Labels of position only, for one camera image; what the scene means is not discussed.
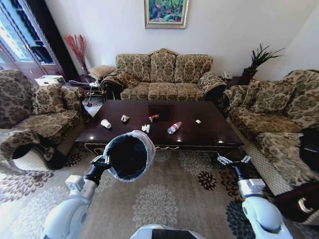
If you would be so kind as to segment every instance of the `white box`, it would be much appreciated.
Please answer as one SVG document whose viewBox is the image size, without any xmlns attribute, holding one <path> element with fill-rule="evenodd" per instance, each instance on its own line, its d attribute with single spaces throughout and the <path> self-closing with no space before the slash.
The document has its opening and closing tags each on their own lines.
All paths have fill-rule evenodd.
<svg viewBox="0 0 319 239">
<path fill-rule="evenodd" d="M 40 85 L 40 86 L 48 86 L 52 84 L 65 84 L 65 80 L 63 79 L 63 76 L 41 76 L 40 78 L 35 79 L 35 81 Z"/>
</svg>

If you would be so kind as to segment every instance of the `red wrapper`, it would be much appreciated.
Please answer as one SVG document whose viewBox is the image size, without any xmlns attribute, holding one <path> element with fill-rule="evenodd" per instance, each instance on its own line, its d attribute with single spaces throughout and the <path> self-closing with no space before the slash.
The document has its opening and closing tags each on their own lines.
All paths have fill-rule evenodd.
<svg viewBox="0 0 319 239">
<path fill-rule="evenodd" d="M 153 123 L 153 120 L 156 120 L 159 118 L 159 115 L 150 116 L 149 120 Z"/>
</svg>

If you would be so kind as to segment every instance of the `floor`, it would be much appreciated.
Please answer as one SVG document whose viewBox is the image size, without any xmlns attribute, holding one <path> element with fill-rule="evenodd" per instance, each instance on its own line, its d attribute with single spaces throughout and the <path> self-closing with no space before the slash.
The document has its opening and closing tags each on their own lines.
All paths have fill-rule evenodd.
<svg viewBox="0 0 319 239">
<path fill-rule="evenodd" d="M 90 102 L 92 104 L 92 106 L 90 106 L 90 107 L 87 106 L 88 102 Z M 93 117 L 99 111 L 99 109 L 103 103 L 104 103 L 104 99 L 103 99 L 103 97 L 100 97 L 100 96 L 91 97 L 90 100 L 89 100 L 89 98 L 86 98 L 82 102 L 86 111 Z"/>
<path fill-rule="evenodd" d="M 1 238 L 37 239 L 46 215 L 68 195 L 65 179 L 84 175 L 93 157 L 76 145 L 60 170 L 2 178 Z M 253 166 L 249 173 L 258 177 Z M 266 197 L 271 200 L 271 193 Z M 126 239 L 145 224 L 189 229 L 207 239 L 255 238 L 241 201 L 235 174 L 217 163 L 213 153 L 158 151 L 153 165 L 135 182 L 103 174 L 80 238 Z M 286 224 L 296 239 L 319 237 L 307 227 Z"/>
</svg>

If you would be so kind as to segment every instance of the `trash bag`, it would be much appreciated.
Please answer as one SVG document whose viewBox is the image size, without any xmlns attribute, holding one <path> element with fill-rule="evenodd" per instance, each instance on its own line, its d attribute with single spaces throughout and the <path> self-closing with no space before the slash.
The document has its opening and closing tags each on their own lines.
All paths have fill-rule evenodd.
<svg viewBox="0 0 319 239">
<path fill-rule="evenodd" d="M 155 157 L 155 146 L 150 138 L 139 130 L 122 134 L 106 145 L 104 158 L 109 158 L 108 169 L 115 178 L 132 182 L 141 177 Z"/>
</svg>

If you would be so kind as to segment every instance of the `picture frame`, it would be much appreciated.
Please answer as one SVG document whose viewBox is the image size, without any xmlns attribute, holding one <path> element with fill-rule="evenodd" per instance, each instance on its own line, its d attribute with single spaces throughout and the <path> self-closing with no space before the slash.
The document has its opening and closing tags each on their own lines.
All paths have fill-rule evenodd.
<svg viewBox="0 0 319 239">
<path fill-rule="evenodd" d="M 144 0 L 145 28 L 185 28 L 189 0 Z"/>
</svg>

